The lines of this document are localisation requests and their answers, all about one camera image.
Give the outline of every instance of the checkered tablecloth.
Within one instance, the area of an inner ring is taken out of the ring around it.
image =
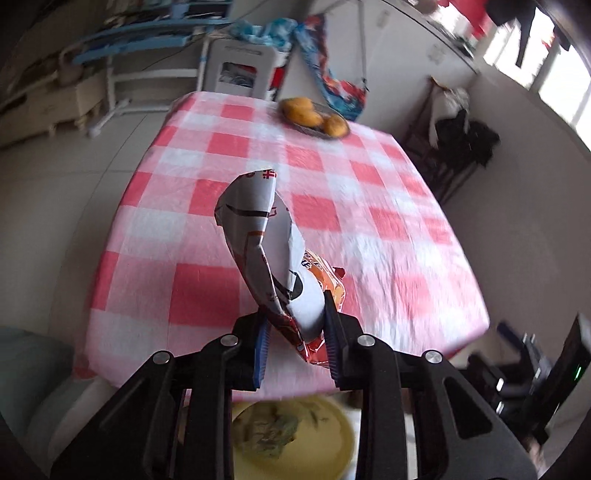
[[[433,195],[392,136],[351,123],[341,141],[284,125],[277,104],[218,93],[177,103],[119,206],[78,371],[123,384],[160,349],[182,355],[256,310],[213,209],[238,175],[273,168],[306,246],[343,267],[343,311],[392,347],[450,353],[489,320]],[[257,398],[332,391],[278,333]]]

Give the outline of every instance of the yellow bucket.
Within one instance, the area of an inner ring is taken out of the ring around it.
[[[249,415],[252,403],[236,403],[232,420]],[[343,411],[326,397],[275,402],[279,412],[298,418],[294,440],[279,458],[247,451],[234,443],[236,480],[339,480],[351,462],[353,429]]]

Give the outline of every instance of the metal bolt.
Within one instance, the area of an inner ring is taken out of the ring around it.
[[[374,346],[375,338],[371,335],[359,335],[357,337],[357,343],[361,346]]]
[[[236,346],[238,344],[238,337],[236,335],[224,335],[220,342],[223,346]]]
[[[156,352],[153,356],[152,356],[152,361],[156,364],[156,365],[164,365],[167,364],[170,360],[170,353],[168,352]]]
[[[427,353],[425,353],[425,359],[430,364],[440,364],[443,360],[443,357],[436,350],[429,350]]]

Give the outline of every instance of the snack bag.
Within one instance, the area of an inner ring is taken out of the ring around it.
[[[306,250],[275,187],[274,170],[246,173],[220,195],[216,223],[248,289],[268,320],[308,363],[327,366],[322,328],[325,290],[340,311],[344,271]]]

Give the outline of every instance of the wall outlet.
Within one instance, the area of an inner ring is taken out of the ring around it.
[[[388,25],[388,20],[390,19],[390,12],[388,10],[383,10],[378,17],[378,28],[384,28]]]

